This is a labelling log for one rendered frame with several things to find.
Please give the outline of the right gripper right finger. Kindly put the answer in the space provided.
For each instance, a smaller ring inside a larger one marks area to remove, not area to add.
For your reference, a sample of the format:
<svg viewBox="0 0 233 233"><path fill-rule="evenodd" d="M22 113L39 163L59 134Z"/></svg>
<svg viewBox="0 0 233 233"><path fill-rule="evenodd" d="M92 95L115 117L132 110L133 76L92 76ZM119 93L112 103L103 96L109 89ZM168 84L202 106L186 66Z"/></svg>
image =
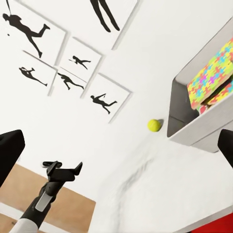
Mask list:
<svg viewBox="0 0 233 233"><path fill-rule="evenodd" d="M233 168L233 131L222 129L218 139L218 149Z"/></svg>

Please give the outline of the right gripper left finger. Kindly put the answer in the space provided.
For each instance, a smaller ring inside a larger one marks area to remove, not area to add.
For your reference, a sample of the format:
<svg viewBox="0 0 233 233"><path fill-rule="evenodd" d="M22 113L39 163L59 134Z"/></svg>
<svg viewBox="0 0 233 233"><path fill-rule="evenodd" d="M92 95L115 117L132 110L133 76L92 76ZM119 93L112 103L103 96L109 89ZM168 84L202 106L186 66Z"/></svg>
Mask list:
<svg viewBox="0 0 233 233"><path fill-rule="evenodd" d="M24 149L21 129L0 134L0 188Z"/></svg>

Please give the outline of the tennis ball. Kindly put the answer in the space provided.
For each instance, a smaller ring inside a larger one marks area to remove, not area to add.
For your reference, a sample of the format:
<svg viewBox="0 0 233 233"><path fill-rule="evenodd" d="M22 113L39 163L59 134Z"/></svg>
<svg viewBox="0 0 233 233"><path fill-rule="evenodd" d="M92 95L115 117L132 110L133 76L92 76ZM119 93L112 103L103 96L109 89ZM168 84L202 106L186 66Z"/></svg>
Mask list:
<svg viewBox="0 0 233 233"><path fill-rule="evenodd" d="M149 121L148 123L148 129L151 131L151 132L157 132L159 129L161 128L161 123L156 120L156 119L152 119Z"/></svg>

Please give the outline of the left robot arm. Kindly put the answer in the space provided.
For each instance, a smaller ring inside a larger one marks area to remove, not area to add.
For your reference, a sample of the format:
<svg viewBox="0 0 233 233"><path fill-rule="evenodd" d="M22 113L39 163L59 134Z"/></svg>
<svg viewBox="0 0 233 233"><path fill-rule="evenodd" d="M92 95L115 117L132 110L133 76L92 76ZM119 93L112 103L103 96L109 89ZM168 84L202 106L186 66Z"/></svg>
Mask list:
<svg viewBox="0 0 233 233"><path fill-rule="evenodd" d="M9 233L38 233L51 203L56 200L57 193L64 186L65 182L75 181L75 175L79 175L83 163L75 169L62 169L62 162L42 162L40 165L47 168L48 182L41 188L39 196L31 203L30 207L18 223L10 230Z"/></svg>

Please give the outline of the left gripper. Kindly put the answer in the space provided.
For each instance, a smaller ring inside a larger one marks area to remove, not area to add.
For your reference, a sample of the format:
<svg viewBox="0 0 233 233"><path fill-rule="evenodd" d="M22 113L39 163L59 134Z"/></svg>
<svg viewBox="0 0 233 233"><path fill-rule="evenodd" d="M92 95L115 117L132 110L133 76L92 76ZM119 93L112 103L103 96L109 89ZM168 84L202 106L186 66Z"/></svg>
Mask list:
<svg viewBox="0 0 233 233"><path fill-rule="evenodd" d="M58 161L53 163L49 168L47 168L48 176L48 186L53 191L59 191L65 184L65 182L75 181L75 175L79 175L83 163L80 164L75 169L56 169Z"/></svg>

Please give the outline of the jigsaw puzzle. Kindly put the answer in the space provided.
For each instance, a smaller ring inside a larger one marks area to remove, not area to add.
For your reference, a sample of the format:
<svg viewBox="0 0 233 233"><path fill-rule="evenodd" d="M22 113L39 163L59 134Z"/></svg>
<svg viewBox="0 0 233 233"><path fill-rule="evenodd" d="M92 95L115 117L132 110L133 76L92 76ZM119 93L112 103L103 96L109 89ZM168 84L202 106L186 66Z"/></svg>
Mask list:
<svg viewBox="0 0 233 233"><path fill-rule="evenodd" d="M195 110L233 74L233 38L188 84L191 108Z"/></svg>
<svg viewBox="0 0 233 233"><path fill-rule="evenodd" d="M227 97L233 92L233 74L229 79L220 85L208 98L206 98L202 103L203 105L212 105L218 102L220 99Z"/></svg>

